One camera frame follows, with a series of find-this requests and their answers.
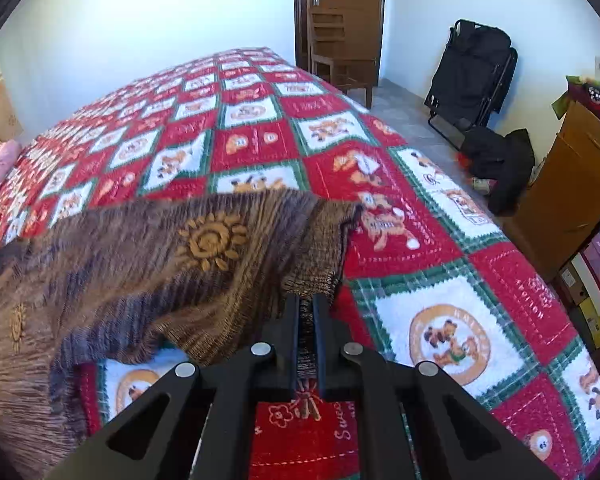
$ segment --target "wooden chair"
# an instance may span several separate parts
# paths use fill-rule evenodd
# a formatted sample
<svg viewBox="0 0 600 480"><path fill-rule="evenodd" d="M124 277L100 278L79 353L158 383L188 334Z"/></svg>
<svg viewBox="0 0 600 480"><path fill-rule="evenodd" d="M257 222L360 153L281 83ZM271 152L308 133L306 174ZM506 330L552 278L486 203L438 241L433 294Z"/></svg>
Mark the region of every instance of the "wooden chair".
<svg viewBox="0 0 600 480"><path fill-rule="evenodd" d="M310 9L308 18L311 72L345 94L364 88L366 107L371 108L376 60L355 53L347 43L344 13Z"/></svg>

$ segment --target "white wall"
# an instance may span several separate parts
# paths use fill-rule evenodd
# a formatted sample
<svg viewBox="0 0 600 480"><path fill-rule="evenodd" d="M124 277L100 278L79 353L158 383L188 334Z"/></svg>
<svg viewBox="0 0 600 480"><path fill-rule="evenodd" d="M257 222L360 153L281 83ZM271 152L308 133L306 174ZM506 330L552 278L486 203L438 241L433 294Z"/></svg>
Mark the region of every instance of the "white wall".
<svg viewBox="0 0 600 480"><path fill-rule="evenodd" d="M0 65L34 135L134 78L238 46L293 62L294 0L22 0Z"/></svg>
<svg viewBox="0 0 600 480"><path fill-rule="evenodd" d="M381 76L426 96L459 18L504 30L520 55L512 88L490 126L501 134L527 128L536 159L560 129L551 103L566 75L593 74L600 18L586 0L387 0Z"/></svg>

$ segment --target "tiled floor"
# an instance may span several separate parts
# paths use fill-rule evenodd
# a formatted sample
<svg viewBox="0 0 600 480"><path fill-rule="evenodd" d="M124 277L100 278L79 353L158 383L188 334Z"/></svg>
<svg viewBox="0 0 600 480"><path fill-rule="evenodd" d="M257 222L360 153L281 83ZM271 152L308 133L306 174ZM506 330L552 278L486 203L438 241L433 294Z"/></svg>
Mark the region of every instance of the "tiled floor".
<svg viewBox="0 0 600 480"><path fill-rule="evenodd" d="M365 102L363 90L352 90L349 96L362 104ZM423 104L423 99L383 79L374 89L371 113L400 132L410 146L427 155L489 213L485 197L473 190L467 182L466 174L458 165L458 150L427 124L429 109ZM462 135L443 121L435 121L436 126L459 146Z"/></svg>

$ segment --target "bed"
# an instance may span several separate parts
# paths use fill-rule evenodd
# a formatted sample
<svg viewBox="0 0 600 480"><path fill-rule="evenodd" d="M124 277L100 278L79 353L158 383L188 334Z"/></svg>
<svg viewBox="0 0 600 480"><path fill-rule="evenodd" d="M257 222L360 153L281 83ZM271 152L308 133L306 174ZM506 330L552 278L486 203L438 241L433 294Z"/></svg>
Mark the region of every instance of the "bed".
<svg viewBox="0 0 600 480"><path fill-rule="evenodd" d="M332 311L356 341L437 362L560 478L595 467L600 377L551 290L408 138L268 48L136 80L37 137L0 186L0 247L136 197L282 187L363 204ZM83 364L89 431L183 358ZM253 479L356 475L354 407L315 386L303 373L294 402L258 406Z"/></svg>

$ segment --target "sun pattern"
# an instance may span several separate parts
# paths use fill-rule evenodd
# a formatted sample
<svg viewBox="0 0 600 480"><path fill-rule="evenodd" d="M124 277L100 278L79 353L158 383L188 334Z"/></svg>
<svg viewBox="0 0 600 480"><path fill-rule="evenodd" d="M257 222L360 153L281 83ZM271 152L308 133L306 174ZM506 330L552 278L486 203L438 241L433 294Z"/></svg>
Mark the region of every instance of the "sun pattern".
<svg viewBox="0 0 600 480"><path fill-rule="evenodd" d="M240 224L240 215L224 211L190 218L178 234L186 241L176 250L178 263L187 269L200 266L205 272L213 263L229 270L229 260L240 259L236 249L247 242L247 228Z"/></svg>

